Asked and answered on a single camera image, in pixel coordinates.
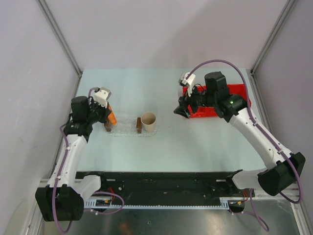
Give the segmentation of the orange toothpaste tube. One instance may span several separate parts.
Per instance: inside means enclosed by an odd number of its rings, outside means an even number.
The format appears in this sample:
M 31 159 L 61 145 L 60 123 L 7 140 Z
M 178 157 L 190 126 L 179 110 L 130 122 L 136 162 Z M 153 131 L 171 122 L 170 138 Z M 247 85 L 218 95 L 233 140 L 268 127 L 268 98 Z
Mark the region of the orange toothpaste tube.
M 110 105 L 108 105 L 108 109 L 110 110 L 110 114 L 108 115 L 108 120 L 110 121 L 112 125 L 116 125 L 117 120 Z

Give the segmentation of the clear acrylic toothbrush stand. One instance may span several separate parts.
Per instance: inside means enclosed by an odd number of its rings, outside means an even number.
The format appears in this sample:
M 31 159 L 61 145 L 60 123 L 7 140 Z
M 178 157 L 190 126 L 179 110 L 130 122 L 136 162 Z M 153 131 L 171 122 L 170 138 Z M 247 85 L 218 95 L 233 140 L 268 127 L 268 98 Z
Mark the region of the clear acrylic toothbrush stand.
M 135 136 L 142 133 L 140 118 L 120 116 L 116 118 L 117 124 L 104 126 L 105 130 L 112 136 Z

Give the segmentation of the red plastic organizer bin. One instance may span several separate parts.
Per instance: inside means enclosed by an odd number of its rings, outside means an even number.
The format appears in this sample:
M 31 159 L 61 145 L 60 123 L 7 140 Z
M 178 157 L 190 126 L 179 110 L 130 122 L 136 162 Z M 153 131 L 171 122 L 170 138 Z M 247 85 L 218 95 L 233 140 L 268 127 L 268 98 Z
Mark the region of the red plastic organizer bin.
M 226 97 L 222 98 L 220 92 L 209 94 L 206 87 L 196 86 L 190 97 L 197 101 L 199 108 L 190 118 L 220 117 L 230 121 L 232 116 L 251 104 L 246 99 L 243 84 L 228 85 L 226 91 Z

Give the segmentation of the beige cup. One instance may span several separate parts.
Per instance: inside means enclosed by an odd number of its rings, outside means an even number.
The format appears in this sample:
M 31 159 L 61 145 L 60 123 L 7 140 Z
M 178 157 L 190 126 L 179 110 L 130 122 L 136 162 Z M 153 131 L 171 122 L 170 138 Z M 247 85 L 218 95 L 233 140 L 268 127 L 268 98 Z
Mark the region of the beige cup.
M 147 112 L 141 116 L 141 123 L 146 132 L 154 132 L 156 128 L 156 116 L 154 113 Z

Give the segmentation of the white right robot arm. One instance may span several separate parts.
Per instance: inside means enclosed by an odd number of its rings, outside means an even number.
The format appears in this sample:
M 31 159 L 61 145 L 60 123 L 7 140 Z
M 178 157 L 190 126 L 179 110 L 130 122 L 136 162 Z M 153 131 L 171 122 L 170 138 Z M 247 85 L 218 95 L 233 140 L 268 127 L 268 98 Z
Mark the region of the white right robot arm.
M 264 169 L 234 172 L 225 184 L 226 192 L 238 196 L 245 188 L 260 188 L 271 196 L 282 194 L 300 177 L 306 161 L 303 154 L 279 143 L 254 116 L 250 100 L 235 93 L 220 71 L 205 75 L 205 87 L 197 85 L 195 78 L 188 72 L 180 77 L 183 95 L 174 113 L 191 118 L 198 110 L 214 109 L 248 140 L 265 164 Z

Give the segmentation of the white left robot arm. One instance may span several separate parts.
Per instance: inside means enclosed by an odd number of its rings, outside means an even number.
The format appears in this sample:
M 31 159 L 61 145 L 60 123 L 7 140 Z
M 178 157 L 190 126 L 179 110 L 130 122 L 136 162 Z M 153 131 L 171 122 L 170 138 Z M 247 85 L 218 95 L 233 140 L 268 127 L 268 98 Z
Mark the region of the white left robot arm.
M 71 100 L 71 114 L 67 123 L 60 128 L 63 143 L 58 161 L 46 186 L 38 187 L 35 193 L 43 219 L 51 221 L 78 221 L 84 203 L 93 193 L 104 195 L 108 183 L 99 176 L 85 176 L 75 183 L 78 164 L 92 133 L 92 126 L 105 124 L 111 110 L 105 95 L 78 96 Z

